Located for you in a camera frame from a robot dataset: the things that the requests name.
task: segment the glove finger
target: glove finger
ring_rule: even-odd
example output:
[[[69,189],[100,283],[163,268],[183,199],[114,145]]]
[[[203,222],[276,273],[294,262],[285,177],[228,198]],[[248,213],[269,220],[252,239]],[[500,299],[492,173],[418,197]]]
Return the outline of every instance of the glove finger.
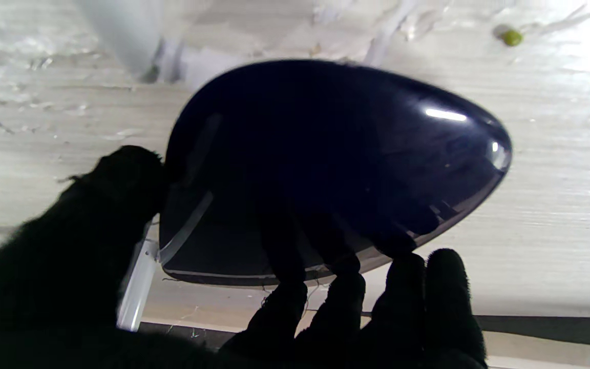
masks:
[[[459,350],[484,364],[484,338],[471,310],[468,277],[453,250],[436,250],[429,257],[425,299],[425,350]]]
[[[383,363],[419,360],[423,355],[425,261],[415,254],[393,260],[386,291],[356,343],[358,360]]]
[[[343,231],[328,213],[300,213],[297,220],[313,249],[335,275],[358,273],[359,258],[345,242]]]
[[[304,262],[297,249],[297,232],[293,218],[284,207],[260,201],[256,219],[261,246],[279,282],[304,282]]]
[[[391,259],[406,257],[416,250],[416,241],[394,224],[385,224],[380,231],[368,236],[375,248]]]

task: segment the gloved hand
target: gloved hand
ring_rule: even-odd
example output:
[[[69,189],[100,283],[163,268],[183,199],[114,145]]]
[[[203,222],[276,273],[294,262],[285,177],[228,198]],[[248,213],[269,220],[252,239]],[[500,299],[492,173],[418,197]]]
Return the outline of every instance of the gloved hand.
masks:
[[[461,257],[437,250],[427,268],[415,254],[395,259],[351,352],[349,367],[486,368]]]

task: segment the green paint spot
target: green paint spot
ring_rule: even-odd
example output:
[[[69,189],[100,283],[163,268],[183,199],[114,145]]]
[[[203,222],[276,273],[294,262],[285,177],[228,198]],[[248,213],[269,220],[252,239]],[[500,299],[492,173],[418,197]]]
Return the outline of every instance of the green paint spot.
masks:
[[[507,46],[518,46],[522,42],[522,34],[517,30],[508,30],[500,36]]]

